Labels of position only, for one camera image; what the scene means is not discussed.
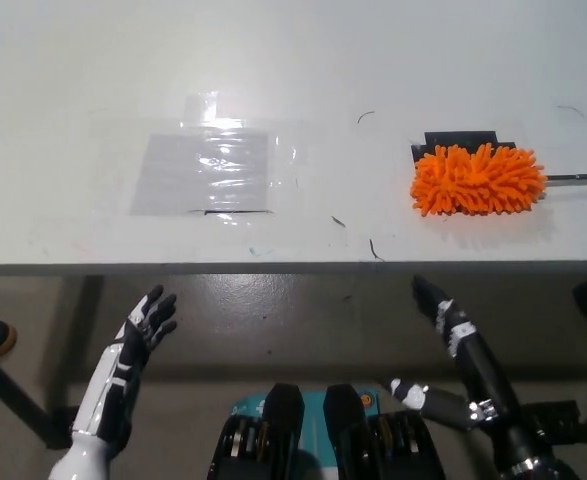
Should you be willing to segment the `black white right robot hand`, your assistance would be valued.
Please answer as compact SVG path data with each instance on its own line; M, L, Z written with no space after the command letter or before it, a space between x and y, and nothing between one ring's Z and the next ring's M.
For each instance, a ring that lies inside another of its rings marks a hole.
M520 422L521 406L503 368L460 304L419 275L412 290L418 309L453 359L467 395L400 378L385 381L384 387L408 409L458 430L508 430Z

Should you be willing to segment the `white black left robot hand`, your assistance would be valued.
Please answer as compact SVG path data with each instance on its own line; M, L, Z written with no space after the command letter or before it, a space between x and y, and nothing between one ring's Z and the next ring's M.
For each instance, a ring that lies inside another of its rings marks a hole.
M177 327L177 297L157 285L134 306L104 349L89 381L72 431L123 450L132 430L132 415L141 377L152 352Z

